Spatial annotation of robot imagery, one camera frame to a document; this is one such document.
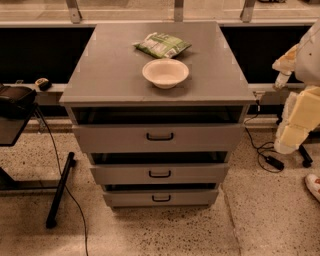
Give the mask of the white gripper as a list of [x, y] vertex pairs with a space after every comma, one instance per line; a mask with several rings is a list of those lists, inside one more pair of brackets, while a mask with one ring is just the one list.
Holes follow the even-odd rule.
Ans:
[[275, 150], [291, 154], [320, 125], [320, 88], [307, 86], [300, 93], [291, 92], [285, 101], [282, 121], [278, 126]]

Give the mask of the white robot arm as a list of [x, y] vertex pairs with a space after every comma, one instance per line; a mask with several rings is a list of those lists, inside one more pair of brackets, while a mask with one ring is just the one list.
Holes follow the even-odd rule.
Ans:
[[305, 84], [300, 93], [289, 94], [276, 132], [275, 150], [291, 154], [320, 124], [320, 20], [272, 68], [279, 72], [273, 85], [275, 90], [285, 87], [291, 74]]

